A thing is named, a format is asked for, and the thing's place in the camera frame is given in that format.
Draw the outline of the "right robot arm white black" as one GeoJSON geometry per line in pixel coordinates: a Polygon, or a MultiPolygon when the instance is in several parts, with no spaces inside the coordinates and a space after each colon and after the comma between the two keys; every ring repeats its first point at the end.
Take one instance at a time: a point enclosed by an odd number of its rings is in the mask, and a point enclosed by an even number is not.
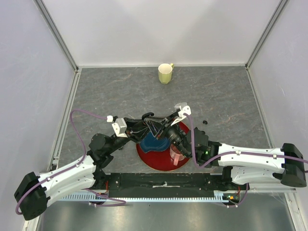
{"type": "Polygon", "coordinates": [[[307,186],[307,160],[294,144],[284,143],[281,148],[272,149],[237,147],[210,141],[198,128],[183,134],[176,127],[177,119],[150,117],[144,122],[155,138],[167,138],[181,154],[192,158],[198,168],[223,167],[220,183],[225,189],[266,181],[295,188],[307,186]]]}

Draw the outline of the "black earbud case gold rim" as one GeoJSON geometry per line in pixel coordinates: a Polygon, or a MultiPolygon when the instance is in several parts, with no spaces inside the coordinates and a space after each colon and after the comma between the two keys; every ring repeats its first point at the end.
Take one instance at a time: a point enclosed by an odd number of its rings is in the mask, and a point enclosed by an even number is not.
{"type": "Polygon", "coordinates": [[[144,124],[151,122],[153,120],[154,113],[148,112],[142,115],[141,119],[144,124]]]}

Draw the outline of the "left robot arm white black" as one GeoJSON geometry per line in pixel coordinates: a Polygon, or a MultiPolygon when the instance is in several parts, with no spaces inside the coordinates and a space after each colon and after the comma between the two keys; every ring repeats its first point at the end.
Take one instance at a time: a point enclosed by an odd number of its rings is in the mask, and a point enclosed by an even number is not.
{"type": "Polygon", "coordinates": [[[112,136],[96,134],[92,137],[89,150],[77,160],[47,173],[26,174],[14,193],[17,202],[15,212],[32,220],[59,199],[79,190],[101,189],[105,185],[103,169],[113,160],[112,153],[132,141],[140,143],[149,133],[156,139],[165,137],[173,125],[170,117],[144,114],[140,119],[104,117],[111,123],[112,136]]]}

